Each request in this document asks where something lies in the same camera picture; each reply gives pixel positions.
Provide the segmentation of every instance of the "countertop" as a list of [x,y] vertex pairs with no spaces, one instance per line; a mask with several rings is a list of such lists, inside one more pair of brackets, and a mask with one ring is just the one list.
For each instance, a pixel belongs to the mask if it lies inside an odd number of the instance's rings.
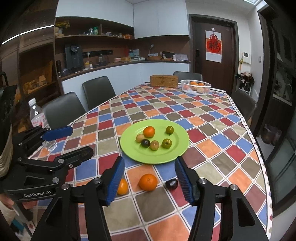
[[292,103],[289,102],[288,100],[284,99],[283,97],[280,97],[280,96],[278,96],[276,94],[273,94],[273,97],[276,98],[276,99],[278,99],[278,100],[280,100],[280,101],[282,101],[282,102],[284,102],[284,103],[286,103],[289,106],[292,106]]
[[73,78],[75,76],[79,76],[85,73],[89,73],[89,72],[93,72],[99,69],[107,69],[107,68],[111,68],[111,67],[115,67],[115,66],[121,66],[121,65],[128,65],[128,64],[140,64],[140,63],[182,63],[182,64],[190,64],[190,61],[172,61],[172,60],[150,60],[150,61],[137,61],[137,62],[113,62],[113,63],[109,63],[108,65],[105,66],[100,66],[100,67],[96,67],[93,69],[89,69],[89,70],[85,70],[85,71],[80,71],[80,72],[76,72],[73,74],[69,74],[67,76],[61,77],[60,80],[64,81],[70,78]]

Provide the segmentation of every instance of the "colorful tablecloth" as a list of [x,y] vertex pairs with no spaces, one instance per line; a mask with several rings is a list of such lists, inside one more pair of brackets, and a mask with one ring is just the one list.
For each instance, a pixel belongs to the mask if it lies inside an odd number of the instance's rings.
[[[74,131],[70,137],[59,139],[53,152],[42,149],[34,158],[53,161],[58,155],[89,145],[94,150],[93,157],[69,170],[66,179],[72,186],[79,186],[100,176],[119,155],[123,156],[129,192],[117,196],[109,207],[104,207],[112,240],[185,241],[196,207],[185,201],[180,186],[173,191],[164,187],[166,180],[176,177],[174,161],[160,165],[141,164],[120,149],[120,136],[124,130],[146,119],[170,120],[184,127],[190,138],[183,155],[188,167],[213,184],[237,184],[270,238],[272,205],[266,169],[246,121],[223,91],[211,90],[209,95],[194,96],[183,93],[180,88],[142,84],[76,120],[71,125]],[[142,191],[138,186],[140,177],[146,173],[158,178],[158,186],[152,192]],[[38,202],[35,222],[49,202]],[[220,208],[217,204],[212,241],[218,240]],[[87,230],[82,204],[79,205],[79,223],[85,241]]]

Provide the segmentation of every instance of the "red fu poster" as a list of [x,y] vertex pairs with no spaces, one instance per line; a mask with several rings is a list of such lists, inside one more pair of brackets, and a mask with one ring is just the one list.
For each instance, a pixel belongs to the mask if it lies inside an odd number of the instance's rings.
[[222,63],[221,33],[205,31],[206,60]]

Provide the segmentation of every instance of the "dark plum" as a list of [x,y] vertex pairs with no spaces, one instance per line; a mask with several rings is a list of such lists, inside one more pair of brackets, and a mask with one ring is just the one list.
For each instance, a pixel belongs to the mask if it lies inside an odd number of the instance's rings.
[[147,140],[147,139],[143,139],[141,141],[141,146],[146,147],[146,148],[149,147],[150,146],[150,141]]
[[178,187],[178,180],[173,178],[165,182],[165,186],[168,190],[174,190]]

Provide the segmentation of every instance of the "bottle label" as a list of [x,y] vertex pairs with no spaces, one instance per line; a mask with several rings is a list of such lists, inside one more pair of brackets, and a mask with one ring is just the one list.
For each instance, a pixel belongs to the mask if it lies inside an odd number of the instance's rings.
[[37,115],[35,115],[35,117],[31,120],[31,122],[33,127],[41,126],[42,128],[45,128],[48,125],[44,113],[37,113]]

